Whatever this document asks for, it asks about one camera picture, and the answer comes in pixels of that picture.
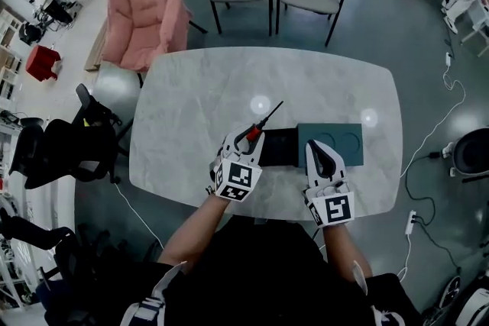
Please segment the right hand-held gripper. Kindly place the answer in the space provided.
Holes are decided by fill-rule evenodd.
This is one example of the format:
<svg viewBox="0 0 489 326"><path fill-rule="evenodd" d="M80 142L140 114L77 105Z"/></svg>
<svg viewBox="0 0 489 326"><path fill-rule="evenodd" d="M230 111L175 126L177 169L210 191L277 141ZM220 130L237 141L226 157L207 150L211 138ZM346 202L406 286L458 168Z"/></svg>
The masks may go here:
<svg viewBox="0 0 489 326"><path fill-rule="evenodd" d="M308 185L305 204L318 228L355 219L355 196L345 178L345 163L328 144L309 140L305 145Z"/></svg>

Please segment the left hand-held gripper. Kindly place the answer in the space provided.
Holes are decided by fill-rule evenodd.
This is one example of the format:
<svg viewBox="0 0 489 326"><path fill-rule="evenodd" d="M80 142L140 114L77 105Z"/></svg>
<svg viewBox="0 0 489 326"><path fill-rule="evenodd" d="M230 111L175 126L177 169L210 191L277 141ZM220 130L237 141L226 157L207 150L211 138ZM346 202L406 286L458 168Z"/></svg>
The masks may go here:
<svg viewBox="0 0 489 326"><path fill-rule="evenodd" d="M250 131L250 126L240 126L230 132L211 164L214 192L222 199L243 202L262 174L259 160L265 134L260 133L253 141L248 141Z"/></svg>

